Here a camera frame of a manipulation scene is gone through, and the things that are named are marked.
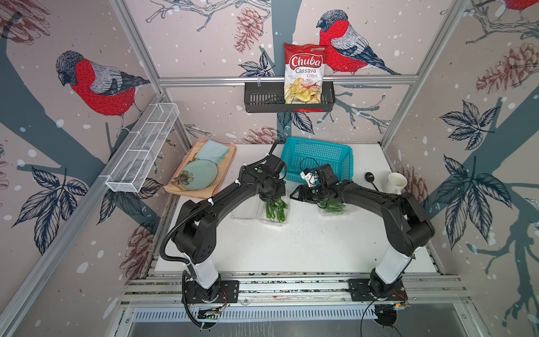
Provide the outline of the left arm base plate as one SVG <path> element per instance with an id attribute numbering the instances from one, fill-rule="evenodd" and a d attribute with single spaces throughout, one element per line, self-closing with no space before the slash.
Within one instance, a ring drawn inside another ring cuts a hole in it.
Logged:
<path id="1" fill-rule="evenodd" d="M 182 285 L 182 294 L 191 305 L 237 303 L 239 281 L 218 279 L 209 289 L 205 289 L 196 281 L 188 279 Z"/>

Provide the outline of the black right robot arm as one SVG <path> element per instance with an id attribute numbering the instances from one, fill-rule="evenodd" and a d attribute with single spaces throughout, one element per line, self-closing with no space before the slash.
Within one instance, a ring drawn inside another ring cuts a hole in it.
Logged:
<path id="1" fill-rule="evenodd" d="M 389 246 L 370 274 L 369 288 L 376 298 L 389 296 L 397 288 L 416 250 L 435 236 L 425 209 L 408 192 L 379 192 L 345 180 L 312 187 L 300 185 L 291 199 L 319 206 L 329 201 L 351 204 L 382 219 Z"/>

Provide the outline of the teal plastic mesh basket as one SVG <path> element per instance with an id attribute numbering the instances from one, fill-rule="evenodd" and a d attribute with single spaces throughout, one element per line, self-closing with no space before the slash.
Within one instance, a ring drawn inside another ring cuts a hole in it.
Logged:
<path id="1" fill-rule="evenodd" d="M 318 140 L 290 137 L 284 144 L 281 159 L 287 167 L 286 180 L 305 183 L 300 173 L 329 164 L 339 181 L 351 181 L 354 175 L 352 148 L 348 145 L 327 143 Z"/>

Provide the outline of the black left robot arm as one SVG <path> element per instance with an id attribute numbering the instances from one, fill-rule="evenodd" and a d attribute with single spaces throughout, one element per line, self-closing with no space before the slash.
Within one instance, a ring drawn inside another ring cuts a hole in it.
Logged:
<path id="1" fill-rule="evenodd" d="M 197 203 L 185 202 L 175 225 L 161 243 L 160 257 L 184 264 L 189 278 L 199 288 L 217 292 L 220 275 L 211 256 L 217 246 L 220 222 L 252 197 L 258 196 L 264 202 L 283 197 L 286 182 L 280 176 L 281 172 L 287 172 L 284 161 L 268 154 L 242 166 L 237 179 L 216 195 Z"/>

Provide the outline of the small green pepper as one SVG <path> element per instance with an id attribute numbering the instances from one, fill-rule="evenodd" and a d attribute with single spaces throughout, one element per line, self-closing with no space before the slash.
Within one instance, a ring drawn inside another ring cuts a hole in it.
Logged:
<path id="1" fill-rule="evenodd" d="M 272 222 L 284 223 L 286 221 L 286 211 L 289 206 L 282 199 L 277 199 L 265 203 L 266 219 Z"/>

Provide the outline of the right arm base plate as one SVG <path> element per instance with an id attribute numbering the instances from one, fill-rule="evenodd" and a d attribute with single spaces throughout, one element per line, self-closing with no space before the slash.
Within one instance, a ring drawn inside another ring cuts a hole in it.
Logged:
<path id="1" fill-rule="evenodd" d="M 375 279 L 348 279 L 348 291 L 353 302 L 370 302 L 373 300 L 395 303 L 407 302 L 408 296 L 402 278 L 393 284 L 385 284 Z"/>

